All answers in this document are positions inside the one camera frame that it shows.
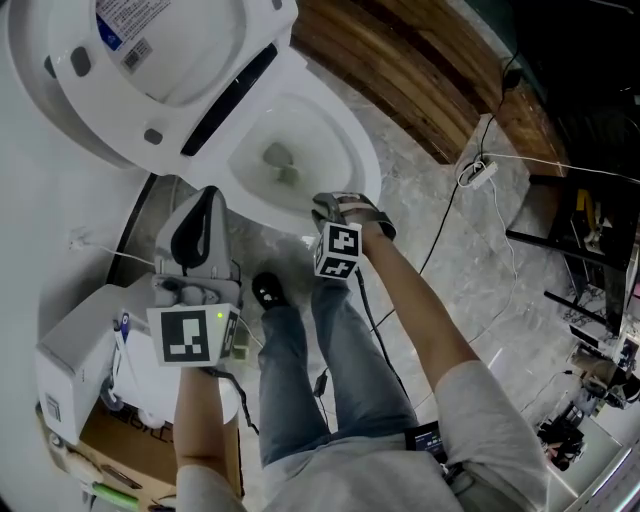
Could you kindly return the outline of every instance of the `wooden floor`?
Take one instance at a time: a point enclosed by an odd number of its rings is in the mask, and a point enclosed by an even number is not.
[[[445,0],[299,0],[293,44],[359,90],[435,159],[457,162],[480,116],[502,99],[503,63]],[[530,87],[496,117],[523,156],[564,160]],[[530,172],[553,174],[532,163]]]

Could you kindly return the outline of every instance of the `black cable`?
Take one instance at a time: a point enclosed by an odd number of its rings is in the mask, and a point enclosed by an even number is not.
[[[505,93],[507,92],[507,88],[505,87],[505,78],[507,76],[507,72],[509,71],[509,67],[511,66],[511,64],[513,64],[513,61],[516,60],[516,57],[518,56],[519,53],[520,53],[520,48],[516,48],[516,51],[513,54],[513,57],[511,57],[509,62],[507,62],[507,65],[502,70],[502,79],[500,80],[500,89],[501,89],[500,103],[498,103],[498,108],[495,110],[495,112],[493,114],[491,114],[491,118],[489,119],[489,122],[487,123],[487,126],[484,129],[484,133],[482,134],[482,139],[480,139],[480,148],[479,148],[479,151],[478,151],[478,153],[476,154],[476,156],[474,158],[474,161],[478,158],[478,156],[480,156],[480,160],[482,160],[482,158],[484,157],[484,148],[483,148],[484,139],[487,136],[487,132],[489,131],[489,126],[491,125],[493,120],[498,115],[498,112],[500,112],[500,108],[502,107],[502,104],[504,103]]]
[[[449,204],[447,205],[447,210],[444,212],[444,216],[442,217],[442,222],[440,223],[440,227],[438,228],[438,233],[436,234],[436,237],[433,240],[433,244],[431,244],[431,249],[429,249],[429,254],[427,254],[427,257],[424,260],[424,263],[422,264],[422,266],[420,267],[420,272],[419,274],[422,274],[422,272],[424,271],[424,269],[427,266],[427,263],[429,263],[429,260],[431,259],[431,255],[433,254],[433,251],[436,248],[436,244],[438,243],[438,239],[440,238],[440,235],[442,234],[442,229],[444,228],[444,223],[447,220],[447,216],[449,215],[449,211],[451,210],[451,206],[453,205],[453,200],[455,199],[456,196],[456,192],[458,191],[458,183],[456,182],[455,186],[453,187],[453,192],[451,193],[451,198],[449,199]],[[382,320],[380,320],[377,324],[374,324],[373,321],[371,320],[371,318],[369,318],[369,321],[371,322],[371,325],[373,325],[373,329],[371,329],[369,332],[374,332],[374,329],[377,329],[378,327],[380,327],[380,325],[382,325],[382,322],[384,322],[387,318],[389,318],[391,315],[393,315],[393,313],[395,313],[395,308],[392,309],[391,311],[389,311],[386,315],[384,315],[382,317]]]
[[[322,402],[322,397],[317,397],[320,401],[320,405],[322,406],[322,413],[324,414],[324,421],[329,426],[329,418],[327,417],[327,410],[324,408],[324,403]]]
[[[396,379],[398,379],[398,383],[400,384],[402,391],[404,391],[404,394],[408,397],[409,395],[407,394],[407,390],[404,388],[404,384],[402,384],[400,376],[397,374],[396,369],[391,364],[391,359],[389,359],[389,354],[387,353],[387,347],[385,347],[384,341],[382,341],[382,336],[380,335],[380,331],[378,331],[378,326],[373,321],[373,315],[371,314],[371,308],[369,307],[369,299],[367,298],[367,292],[364,288],[364,279],[362,278],[362,272],[360,271],[360,269],[356,270],[356,278],[358,279],[358,286],[360,287],[360,295],[362,296],[364,310],[367,313],[369,322],[371,322],[371,325],[373,325],[373,332],[375,333],[376,338],[378,338],[378,343],[380,343],[380,348],[382,349],[384,360],[386,361],[387,366],[389,367],[391,372],[395,375]]]
[[[249,414],[249,407],[247,406],[247,394],[244,392],[244,389],[242,389],[242,386],[240,386],[240,384],[236,380],[233,373],[223,372],[218,368],[213,368],[209,366],[203,367],[202,370],[204,370],[206,373],[208,373],[213,377],[218,377],[219,379],[227,379],[231,381],[231,384],[233,384],[233,387],[236,388],[236,391],[240,395],[240,403],[242,404],[242,411],[244,412],[244,417],[247,420],[247,425],[255,431],[256,435],[260,435],[260,431],[258,430],[258,427],[256,427],[255,424],[251,421],[251,414]]]

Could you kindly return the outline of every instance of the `label sticker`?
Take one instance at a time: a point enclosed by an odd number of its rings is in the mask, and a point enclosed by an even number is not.
[[[100,37],[112,50],[133,42],[172,0],[96,0]]]
[[[138,41],[129,53],[122,59],[122,65],[131,74],[135,73],[136,69],[144,62],[144,60],[151,55],[151,46],[147,43],[147,40],[143,37]]]

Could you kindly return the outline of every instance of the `gray t-shirt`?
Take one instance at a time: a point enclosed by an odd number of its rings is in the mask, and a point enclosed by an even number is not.
[[[265,512],[541,510],[548,472],[531,427],[488,368],[452,368],[435,390],[448,466],[464,471],[449,485],[426,452],[405,449],[404,436],[353,437],[285,457],[265,468]],[[213,470],[178,472],[178,510],[244,512]]]

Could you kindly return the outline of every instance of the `barcode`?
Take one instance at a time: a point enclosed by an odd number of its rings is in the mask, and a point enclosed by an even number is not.
[[[125,55],[124,59],[122,59],[122,65],[129,73],[134,73],[152,51],[151,46],[149,46],[149,43],[147,43],[147,40],[143,37]]]
[[[136,67],[136,64],[140,60],[140,55],[135,50],[131,50],[127,56],[124,58],[122,63],[129,68],[129,71],[133,71],[133,68]]]

